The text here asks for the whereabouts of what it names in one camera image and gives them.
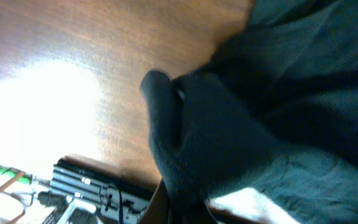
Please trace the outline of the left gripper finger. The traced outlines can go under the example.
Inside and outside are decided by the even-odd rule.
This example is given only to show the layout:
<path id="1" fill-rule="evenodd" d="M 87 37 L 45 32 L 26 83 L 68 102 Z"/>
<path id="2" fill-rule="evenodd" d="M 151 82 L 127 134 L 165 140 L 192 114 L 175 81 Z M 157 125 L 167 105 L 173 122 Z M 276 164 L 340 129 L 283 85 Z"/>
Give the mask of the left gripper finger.
<path id="1" fill-rule="evenodd" d="M 163 180 L 160 181 L 138 224 L 168 224 L 170 201 Z"/>

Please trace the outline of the dark green t-shirt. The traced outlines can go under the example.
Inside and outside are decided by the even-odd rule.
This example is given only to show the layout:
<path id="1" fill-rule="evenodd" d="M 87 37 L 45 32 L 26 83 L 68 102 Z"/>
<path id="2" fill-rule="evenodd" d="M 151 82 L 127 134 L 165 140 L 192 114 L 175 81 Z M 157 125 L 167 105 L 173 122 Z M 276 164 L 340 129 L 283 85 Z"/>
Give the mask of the dark green t-shirt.
<path id="1" fill-rule="evenodd" d="M 252 187 L 302 223 L 358 223 L 358 1 L 256 1 L 199 69 L 140 85 L 169 223 Z"/>

